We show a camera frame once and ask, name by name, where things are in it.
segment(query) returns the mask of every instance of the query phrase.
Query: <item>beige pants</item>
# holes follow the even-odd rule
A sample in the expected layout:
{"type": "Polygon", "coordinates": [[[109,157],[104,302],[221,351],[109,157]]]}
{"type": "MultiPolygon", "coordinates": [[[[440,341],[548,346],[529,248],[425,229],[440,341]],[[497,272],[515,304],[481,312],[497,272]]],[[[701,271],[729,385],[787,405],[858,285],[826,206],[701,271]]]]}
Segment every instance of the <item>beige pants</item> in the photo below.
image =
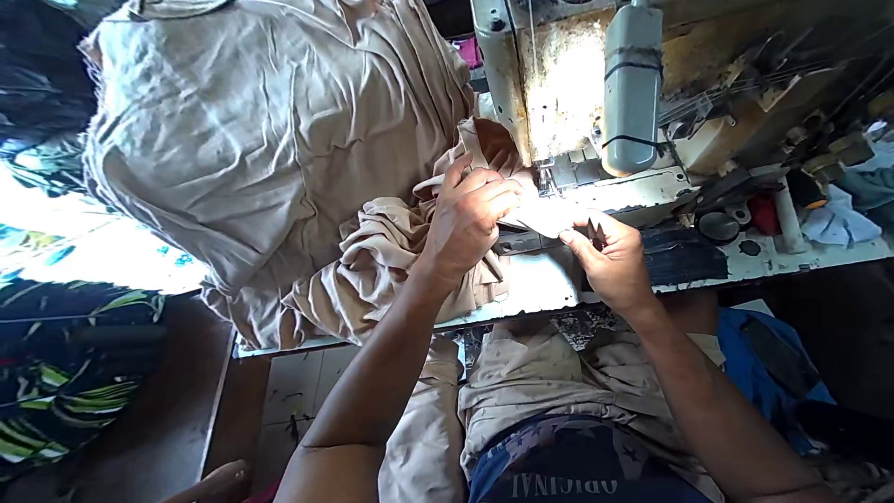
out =
{"type": "MultiPolygon", "coordinates": [[[[690,337],[722,363],[716,337],[690,337]]],[[[433,339],[422,377],[388,441],[381,501],[466,501],[468,476],[487,442],[540,413],[585,413],[627,425],[653,456],[707,498],[723,501],[687,454],[636,334],[600,330],[578,354],[552,327],[522,338],[496,329],[485,336],[462,388],[457,352],[451,341],[433,339]]]]}

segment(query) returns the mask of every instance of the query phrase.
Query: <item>forearm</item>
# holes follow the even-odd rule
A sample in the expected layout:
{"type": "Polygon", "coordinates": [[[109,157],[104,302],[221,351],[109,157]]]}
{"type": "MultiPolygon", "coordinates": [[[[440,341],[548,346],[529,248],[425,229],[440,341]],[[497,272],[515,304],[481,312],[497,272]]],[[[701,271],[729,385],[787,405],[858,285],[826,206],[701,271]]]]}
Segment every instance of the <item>forearm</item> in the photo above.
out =
{"type": "Polygon", "coordinates": [[[420,260],[305,435],[304,448],[384,447],[425,363],[432,328],[454,285],[420,260]]]}
{"type": "MultiPolygon", "coordinates": [[[[657,300],[650,299],[628,322],[640,335],[688,445],[732,499],[821,482],[720,369],[673,326],[657,300]]],[[[823,488],[808,492],[816,500],[831,500],[823,488]]]]}

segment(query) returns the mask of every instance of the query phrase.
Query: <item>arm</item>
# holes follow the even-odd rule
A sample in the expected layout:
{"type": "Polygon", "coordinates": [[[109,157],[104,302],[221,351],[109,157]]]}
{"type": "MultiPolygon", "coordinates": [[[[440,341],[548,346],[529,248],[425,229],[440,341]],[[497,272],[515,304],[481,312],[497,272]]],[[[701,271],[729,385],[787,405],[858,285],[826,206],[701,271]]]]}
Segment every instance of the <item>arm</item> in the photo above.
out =
{"type": "MultiPolygon", "coordinates": [[[[807,466],[655,298],[639,232],[601,213],[606,245],[597,251],[581,233],[561,234],[593,289],[638,333],[674,421],[693,453],[735,501],[833,501],[807,466]]],[[[586,217],[578,225],[586,224],[586,217]]]]}
{"type": "Polygon", "coordinates": [[[497,218],[521,194],[517,182],[486,169],[461,180],[469,161],[448,169],[425,249],[295,449],[277,503],[378,500],[385,444],[422,371],[441,304],[493,245],[497,218]]]}

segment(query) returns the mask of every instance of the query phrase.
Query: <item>left hand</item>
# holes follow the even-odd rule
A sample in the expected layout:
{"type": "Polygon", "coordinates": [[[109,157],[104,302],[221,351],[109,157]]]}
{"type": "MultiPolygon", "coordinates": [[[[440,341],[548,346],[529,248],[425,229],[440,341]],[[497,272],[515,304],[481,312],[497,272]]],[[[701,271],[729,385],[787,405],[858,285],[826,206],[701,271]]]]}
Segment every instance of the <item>left hand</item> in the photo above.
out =
{"type": "Polygon", "coordinates": [[[419,262],[452,284],[458,284],[490,250],[497,239],[497,219],[518,206],[522,193],[515,180],[482,167],[463,179],[462,172],[471,161],[466,154],[447,169],[419,257],[419,262]]]}

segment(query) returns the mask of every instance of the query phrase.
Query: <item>tile floor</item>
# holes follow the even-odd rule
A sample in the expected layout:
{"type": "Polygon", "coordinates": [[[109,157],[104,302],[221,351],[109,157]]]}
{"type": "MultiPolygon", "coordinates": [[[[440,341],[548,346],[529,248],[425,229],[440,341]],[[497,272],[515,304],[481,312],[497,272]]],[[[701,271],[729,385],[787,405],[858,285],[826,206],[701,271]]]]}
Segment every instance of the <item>tile floor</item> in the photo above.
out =
{"type": "Polygon", "coordinates": [[[350,345],[273,359],[257,442],[252,494],[265,490],[282,477],[291,453],[359,350],[350,345]]]}

